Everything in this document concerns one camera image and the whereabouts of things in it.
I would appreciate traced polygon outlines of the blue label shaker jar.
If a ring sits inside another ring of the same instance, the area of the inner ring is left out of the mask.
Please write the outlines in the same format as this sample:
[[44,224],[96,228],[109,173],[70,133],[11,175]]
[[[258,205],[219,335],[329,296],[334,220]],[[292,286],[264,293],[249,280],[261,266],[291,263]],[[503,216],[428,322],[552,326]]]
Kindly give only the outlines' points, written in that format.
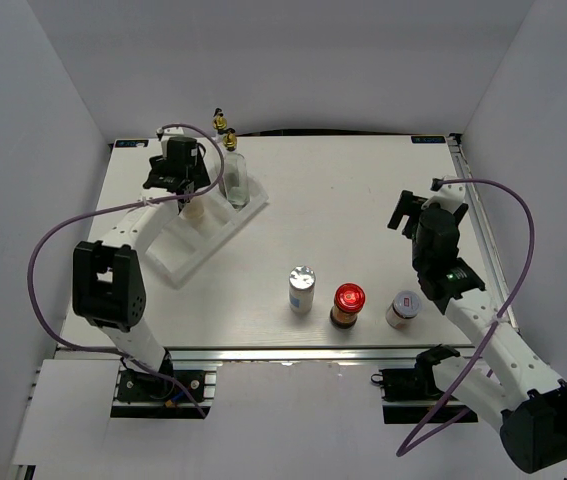
[[299,265],[289,274],[290,308],[297,314],[307,314],[313,305],[316,286],[315,272],[306,265]]

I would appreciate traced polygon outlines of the red lid sauce jar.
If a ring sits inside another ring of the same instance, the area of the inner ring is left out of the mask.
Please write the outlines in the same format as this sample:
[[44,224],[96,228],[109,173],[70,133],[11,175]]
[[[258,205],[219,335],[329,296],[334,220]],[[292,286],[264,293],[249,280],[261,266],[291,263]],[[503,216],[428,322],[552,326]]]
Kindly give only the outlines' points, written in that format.
[[341,329],[349,329],[355,325],[359,313],[366,301],[364,290],[355,283],[340,285],[334,294],[334,302],[330,311],[333,325]]

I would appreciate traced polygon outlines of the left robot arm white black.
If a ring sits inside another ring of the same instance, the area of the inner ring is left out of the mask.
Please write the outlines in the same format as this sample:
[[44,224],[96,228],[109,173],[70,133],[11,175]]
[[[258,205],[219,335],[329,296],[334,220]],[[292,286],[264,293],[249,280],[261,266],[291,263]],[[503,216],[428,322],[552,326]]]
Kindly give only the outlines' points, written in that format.
[[[184,135],[161,140],[162,153],[149,159],[143,184],[148,192],[189,195],[211,184],[204,147]],[[187,200],[161,203],[144,198],[128,210],[112,231],[94,242],[82,241],[73,252],[72,308],[104,333],[123,354],[129,368],[141,373],[140,387],[162,399],[174,387],[167,350],[144,319],[146,290],[139,253],[152,243],[152,234],[180,213]]]

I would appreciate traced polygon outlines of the shaker jar metal lid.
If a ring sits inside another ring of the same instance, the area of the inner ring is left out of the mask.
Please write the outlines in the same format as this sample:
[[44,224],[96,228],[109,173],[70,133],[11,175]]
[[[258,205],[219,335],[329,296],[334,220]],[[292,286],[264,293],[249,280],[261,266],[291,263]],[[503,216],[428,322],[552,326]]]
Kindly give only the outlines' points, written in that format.
[[181,216],[188,221],[199,221],[205,213],[204,203],[200,197],[189,200],[181,210]]

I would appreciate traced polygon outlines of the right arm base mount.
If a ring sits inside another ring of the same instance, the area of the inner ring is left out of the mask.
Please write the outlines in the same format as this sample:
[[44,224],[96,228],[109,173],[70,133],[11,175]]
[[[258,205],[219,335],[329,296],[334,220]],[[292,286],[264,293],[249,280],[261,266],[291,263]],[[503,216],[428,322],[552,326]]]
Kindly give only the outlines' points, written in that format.
[[382,391],[385,424],[416,424],[440,399],[444,391],[434,382],[432,368],[442,360],[460,357],[458,350],[437,345],[416,356],[412,367],[381,369],[370,381]]

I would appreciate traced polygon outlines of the glass bottle clear liquid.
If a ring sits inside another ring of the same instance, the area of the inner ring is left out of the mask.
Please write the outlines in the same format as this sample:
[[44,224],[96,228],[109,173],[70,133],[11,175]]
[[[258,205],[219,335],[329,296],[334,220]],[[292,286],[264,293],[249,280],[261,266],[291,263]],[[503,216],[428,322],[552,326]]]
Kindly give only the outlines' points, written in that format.
[[236,209],[244,208],[250,201],[247,165],[245,157],[238,152],[238,140],[233,128],[227,128],[222,144],[225,148],[224,191],[228,202]]

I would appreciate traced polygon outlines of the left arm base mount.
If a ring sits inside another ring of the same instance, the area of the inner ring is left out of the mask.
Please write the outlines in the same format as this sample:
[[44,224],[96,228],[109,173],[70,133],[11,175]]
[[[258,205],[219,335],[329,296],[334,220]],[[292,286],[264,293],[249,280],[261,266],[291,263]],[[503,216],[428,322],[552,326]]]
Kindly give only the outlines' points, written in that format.
[[[219,364],[173,362],[178,382],[208,414],[215,395]],[[114,419],[202,420],[184,390],[145,372],[119,367],[110,417]]]

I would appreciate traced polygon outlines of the glass bottle dark sauce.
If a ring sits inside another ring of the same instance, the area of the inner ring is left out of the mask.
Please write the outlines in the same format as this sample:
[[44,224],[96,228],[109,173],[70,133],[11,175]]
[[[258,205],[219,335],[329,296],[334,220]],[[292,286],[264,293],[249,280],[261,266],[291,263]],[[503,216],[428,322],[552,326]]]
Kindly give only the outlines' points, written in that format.
[[223,146],[223,138],[228,129],[227,119],[221,108],[216,108],[213,114],[212,127],[215,133],[214,140],[219,147]]

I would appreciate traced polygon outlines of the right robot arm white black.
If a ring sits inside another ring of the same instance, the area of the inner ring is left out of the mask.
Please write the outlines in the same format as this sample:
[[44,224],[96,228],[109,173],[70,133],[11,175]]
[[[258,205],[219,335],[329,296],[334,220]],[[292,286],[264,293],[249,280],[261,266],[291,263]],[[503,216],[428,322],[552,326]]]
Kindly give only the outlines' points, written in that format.
[[468,210],[460,186],[424,198],[404,190],[388,223],[412,243],[424,296],[475,346],[487,376],[455,349],[418,355],[414,384],[424,397],[456,398],[498,434],[525,473],[567,460],[567,381],[497,316],[485,283],[460,257],[459,224]]

